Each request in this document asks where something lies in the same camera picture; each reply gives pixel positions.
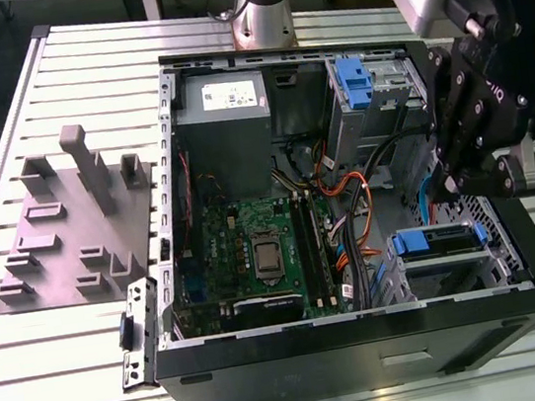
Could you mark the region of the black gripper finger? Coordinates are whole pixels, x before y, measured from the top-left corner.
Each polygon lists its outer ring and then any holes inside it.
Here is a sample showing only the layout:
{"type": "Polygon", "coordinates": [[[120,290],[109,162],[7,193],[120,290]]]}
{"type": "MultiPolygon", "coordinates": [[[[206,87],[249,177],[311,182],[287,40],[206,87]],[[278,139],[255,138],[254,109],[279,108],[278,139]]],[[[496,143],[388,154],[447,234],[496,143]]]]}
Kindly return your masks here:
{"type": "Polygon", "coordinates": [[[473,147],[484,104],[474,97],[471,69],[457,43],[451,51],[441,46],[427,51],[426,107],[435,156],[442,170],[460,169],[464,154],[473,147]]]}
{"type": "Polygon", "coordinates": [[[519,159],[511,154],[488,155],[476,165],[452,165],[439,157],[431,175],[433,199],[436,203],[455,202],[460,197],[512,198],[528,191],[519,159]]]}

